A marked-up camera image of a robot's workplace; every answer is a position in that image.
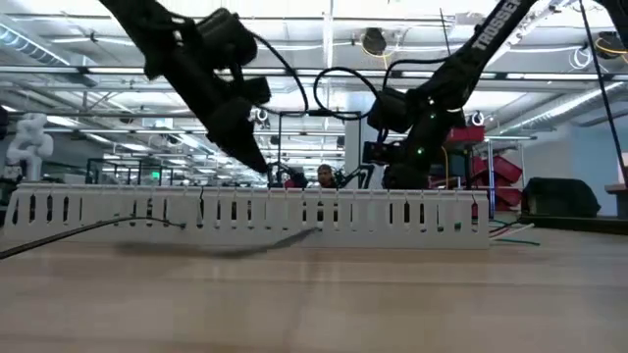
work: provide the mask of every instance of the black cable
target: black cable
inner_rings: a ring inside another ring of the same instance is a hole
[[[580,0],[580,11],[582,12],[582,20],[585,23],[585,29],[587,30],[587,38],[589,39],[589,45],[591,48],[595,48],[593,36],[591,35],[591,27],[589,26],[589,20],[587,20],[587,10],[582,0]],[[593,54],[593,63],[596,67],[596,73],[598,74],[598,83],[600,84],[600,91],[602,92],[602,100],[604,102],[604,109],[606,110],[606,116],[608,117],[608,124],[610,125],[610,132],[612,133],[612,139],[615,144],[615,150],[617,152],[617,159],[621,168],[621,173],[624,176],[624,184],[628,187],[628,170],[624,167],[624,157],[621,151],[621,144],[619,143],[619,137],[617,136],[617,129],[615,128],[615,121],[610,111],[610,103],[608,102],[608,95],[606,94],[606,87],[604,86],[604,80],[602,77],[602,69],[600,68],[600,62],[598,56]]]
[[[277,51],[277,49],[275,49],[275,47],[273,47],[273,45],[269,43],[268,40],[264,39],[261,35],[253,31],[249,31],[249,32],[251,33],[253,37],[255,37],[255,39],[259,40],[260,43],[264,44],[264,46],[267,47],[268,50],[270,50],[271,53],[273,53],[273,55],[275,55],[275,57],[277,57],[277,59],[280,62],[282,62],[282,64],[286,68],[286,71],[292,76],[292,78],[294,78],[294,81],[296,82],[296,86],[298,87],[298,90],[301,92],[301,97],[303,98],[303,112],[298,113],[298,114],[284,114],[284,115],[287,117],[303,117],[306,114],[306,112],[310,109],[310,104],[309,104],[309,101],[307,100],[307,94],[305,94],[305,88],[303,87],[303,83],[301,82],[301,79],[296,74],[296,70],[292,68],[292,66],[288,63],[288,61],[286,61],[284,56],[282,56],[282,54],[280,54],[280,52]],[[268,113],[272,113],[276,115],[280,114],[279,112],[276,112],[264,106],[258,105],[257,108],[262,109]]]
[[[55,241],[59,241],[59,240],[63,240],[67,237],[73,236],[73,235],[77,235],[86,231],[90,231],[90,230],[94,230],[100,227],[105,227],[105,226],[109,226],[109,225],[113,225],[116,223],[120,223],[120,222],[130,222],[130,221],[141,221],[141,220],[146,220],[146,221],[155,221],[155,222],[161,222],[165,225],[169,225],[169,226],[174,226],[174,227],[180,227],[181,229],[185,228],[185,225],[177,225],[177,224],[173,224],[169,221],[165,221],[165,220],[160,220],[160,219],[156,219],[156,218],[152,218],[152,217],[119,217],[113,220],[109,220],[109,221],[102,221],[102,222],[98,222],[95,223],[93,225],[89,225],[89,226],[84,226],[84,227],[78,227],[75,229],[70,229],[70,230],[66,230],[63,232],[60,232],[58,234],[54,234],[54,235],[50,235],[47,236],[45,238],[42,239],[38,239],[38,240],[34,240],[32,242],[28,242],[26,244],[22,244],[19,246],[16,246],[14,248],[8,249],[8,250],[4,250],[2,252],[0,252],[0,261],[8,259],[12,256],[16,256],[18,254],[22,254],[23,252],[26,252],[28,250],[32,250],[32,249],[36,249],[40,246],[44,246],[50,243],[53,243]]]
[[[514,225],[518,225],[518,224],[519,224],[519,221],[518,221],[518,220],[517,220],[517,221],[515,221],[515,222],[510,222],[510,223],[505,224],[505,225],[503,225],[503,226],[501,226],[501,227],[497,227],[497,228],[495,228],[495,229],[491,230],[491,231],[490,231],[490,234],[496,233],[496,232],[498,232],[498,231],[500,231],[500,230],[503,230],[503,229],[506,229],[506,228],[510,228],[510,227],[512,227],[512,226],[514,226]]]
[[[386,88],[389,78],[393,73],[393,69],[397,65],[401,64],[416,64],[416,65],[432,65],[432,64],[440,64],[447,60],[447,58],[438,58],[438,59],[401,59],[395,62],[392,62],[391,65],[386,69],[386,74],[384,75],[384,82],[382,83],[382,89]]]
[[[371,114],[371,111],[369,110],[366,113],[363,113],[357,117],[347,117],[344,116],[342,114],[338,114],[333,112],[332,110],[330,110],[328,107],[325,107],[323,105],[323,103],[321,102],[321,100],[318,97],[318,85],[321,81],[321,78],[323,78],[323,76],[325,76],[328,73],[331,72],[345,72],[345,73],[349,73],[352,74],[356,77],[358,77],[362,82],[364,82],[364,84],[369,88],[369,90],[373,93],[373,95],[375,95],[375,99],[376,100],[380,100],[380,94],[377,91],[377,88],[375,88],[375,86],[373,85],[373,83],[371,83],[368,79],[366,79],[365,76],[363,76],[361,73],[359,73],[358,71],[354,70],[354,69],[350,69],[350,68],[344,68],[344,67],[333,67],[333,68],[328,68],[328,69],[324,69],[321,72],[318,73],[318,75],[316,76],[316,78],[314,79],[314,84],[312,86],[312,89],[314,90],[314,100],[316,101],[316,104],[318,104],[318,106],[326,111],[330,117],[334,117],[338,120],[344,121],[344,122],[354,122],[354,121],[359,121],[362,120],[364,118],[366,118],[369,114]]]
[[[169,221],[155,219],[151,217],[121,217],[121,218],[117,218],[117,219],[113,219],[109,221],[99,222],[99,223],[85,226],[85,227],[79,227],[76,229],[67,230],[67,231],[64,231],[55,235],[47,236],[45,238],[34,240],[32,242],[2,251],[0,252],[0,261],[6,260],[10,257],[16,256],[18,254],[22,254],[29,250],[36,249],[38,247],[41,247],[41,246],[44,246],[44,245],[47,245],[47,244],[50,244],[59,240],[63,240],[70,236],[77,235],[77,234],[80,234],[89,230],[94,230],[100,227],[105,227],[105,226],[113,225],[120,222],[142,221],[142,220],[161,222],[165,225],[180,227],[181,229],[185,228],[184,224],[173,224]],[[260,245],[260,246],[254,246],[254,247],[249,247],[249,248],[242,248],[242,249],[235,249],[235,250],[222,250],[222,251],[207,250],[207,251],[202,251],[202,254],[204,256],[207,256],[210,258],[216,258],[216,259],[242,259],[242,258],[254,256],[254,255],[263,254],[270,250],[279,250],[279,249],[289,248],[292,245],[303,241],[306,237],[308,237],[309,235],[313,234],[314,232],[318,230],[319,229],[315,227],[304,229],[294,235],[288,236],[272,244],[266,244],[266,245]]]
[[[443,24],[443,34],[445,35],[447,55],[451,56],[451,48],[449,48],[449,37],[447,36],[447,26],[445,25],[445,16],[443,16],[443,8],[439,8],[439,11],[441,11],[441,23]]]

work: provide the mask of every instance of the wall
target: wall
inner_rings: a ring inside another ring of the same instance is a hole
[[[623,150],[628,149],[628,120],[617,122]],[[592,127],[563,126],[524,145],[526,182],[531,177],[577,178],[596,194],[601,216],[616,216],[615,196],[605,187],[620,182],[617,153],[607,124]],[[515,153],[507,159],[520,165]]]

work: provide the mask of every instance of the white humanoid robot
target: white humanoid robot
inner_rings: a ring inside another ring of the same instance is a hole
[[[20,161],[26,161],[26,180],[40,180],[41,159],[52,155],[52,136],[43,133],[47,122],[45,114],[25,114],[17,124],[16,137],[9,144],[7,162],[17,165]]]

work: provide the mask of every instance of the person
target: person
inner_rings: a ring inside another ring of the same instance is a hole
[[[324,164],[318,168],[318,183],[323,188],[336,188],[332,166]]]

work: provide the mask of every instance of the ductwork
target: ductwork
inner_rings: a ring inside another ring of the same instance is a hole
[[[84,55],[69,54],[45,45],[37,35],[30,34],[8,17],[0,15],[0,45],[29,56],[32,60],[46,66],[86,66],[93,64]],[[87,87],[96,85],[96,81],[83,74],[60,75],[67,82],[82,84]]]
[[[609,100],[625,94],[628,84],[615,82],[606,86]],[[556,126],[581,116],[602,104],[602,92],[594,88],[583,93],[565,94],[547,104],[529,111],[513,121],[500,126],[490,133],[515,134],[523,128]]]

